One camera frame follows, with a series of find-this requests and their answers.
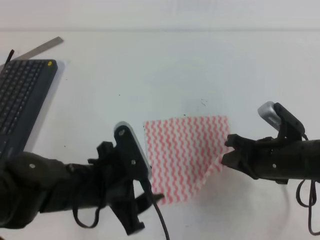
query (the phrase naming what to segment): white table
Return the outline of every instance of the white table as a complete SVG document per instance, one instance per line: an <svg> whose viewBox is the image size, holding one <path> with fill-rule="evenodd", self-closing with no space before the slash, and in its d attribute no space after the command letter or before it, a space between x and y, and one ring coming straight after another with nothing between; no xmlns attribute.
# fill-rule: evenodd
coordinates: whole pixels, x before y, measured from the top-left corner
<svg viewBox="0 0 320 240"><path fill-rule="evenodd" d="M0 53L21 54L53 37L65 42L39 57L68 62L53 83L26 149L65 163L96 157L113 128L127 121L144 146L143 122L170 117L227 115L232 133L275 136L258 115L280 102L320 137L319 32L0 32ZM188 203L161 206L173 240L314 239L307 209L296 203L299 181L287 186L254 181L225 169ZM303 200L309 189L302 188ZM83 210L85 223L94 211ZM313 226L320 228L319 208ZM146 229L128 238L110 209L97 228L76 225L71 212L41 214L22 230L0 229L8 240L163 240L154 209Z"/></svg>

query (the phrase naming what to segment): cloth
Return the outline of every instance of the cloth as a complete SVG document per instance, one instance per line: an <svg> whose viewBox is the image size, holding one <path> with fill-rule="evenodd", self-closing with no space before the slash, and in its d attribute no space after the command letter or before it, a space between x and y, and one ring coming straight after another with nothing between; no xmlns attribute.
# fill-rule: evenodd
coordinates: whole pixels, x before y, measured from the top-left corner
<svg viewBox="0 0 320 240"><path fill-rule="evenodd" d="M222 171L222 156L228 152L226 116L147 121L144 133L152 190L165 195L161 204L189 200L210 175Z"/></svg>

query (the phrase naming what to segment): screw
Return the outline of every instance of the screw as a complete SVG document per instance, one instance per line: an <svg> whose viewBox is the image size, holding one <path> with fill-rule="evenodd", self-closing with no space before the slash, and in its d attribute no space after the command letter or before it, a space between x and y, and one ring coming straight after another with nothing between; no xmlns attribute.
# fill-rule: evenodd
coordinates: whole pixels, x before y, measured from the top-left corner
<svg viewBox="0 0 320 240"><path fill-rule="evenodd" d="M123 136L124 134L125 134L125 130L124 129L119 132L119 136Z"/></svg>

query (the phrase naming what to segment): white wall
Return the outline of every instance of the white wall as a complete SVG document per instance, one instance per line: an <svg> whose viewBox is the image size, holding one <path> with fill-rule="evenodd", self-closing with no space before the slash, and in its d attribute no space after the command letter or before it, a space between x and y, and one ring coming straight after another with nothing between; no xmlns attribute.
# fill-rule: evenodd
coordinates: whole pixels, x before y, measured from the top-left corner
<svg viewBox="0 0 320 240"><path fill-rule="evenodd" d="M320 29L318 0L0 0L0 30Z"/></svg>

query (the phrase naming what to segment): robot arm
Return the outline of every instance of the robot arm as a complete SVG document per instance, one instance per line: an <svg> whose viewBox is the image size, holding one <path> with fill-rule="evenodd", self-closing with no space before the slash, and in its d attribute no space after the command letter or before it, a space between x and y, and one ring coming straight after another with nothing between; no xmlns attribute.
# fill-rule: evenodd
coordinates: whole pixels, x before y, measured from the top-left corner
<svg viewBox="0 0 320 240"><path fill-rule="evenodd" d="M119 126L115 139L116 147L103 142L97 148L99 158L89 159L87 165L63 164L32 153L8 159L0 170L0 228L21 229L38 213L66 210L72 210L81 227L94 228L100 209L110 206L128 235L142 230L145 225L138 215L164 195L144 188L145 193L135 198L133 180L148 185L148 166L128 126ZM78 219L78 209L93 207L95 221L86 226Z"/></svg>
<svg viewBox="0 0 320 240"><path fill-rule="evenodd" d="M302 180L296 191L296 200L308 208L309 232L320 235L311 227L311 208L317 201L315 183L320 182L320 140L309 141L302 123L279 103L267 102L258 112L279 131L277 138L251 140L231 134L225 145L234 148L234 151L225 154L221 163L255 180L272 180L278 184L287 184L289 179ZM308 205L302 203L300 198L305 180L311 180Z"/></svg>

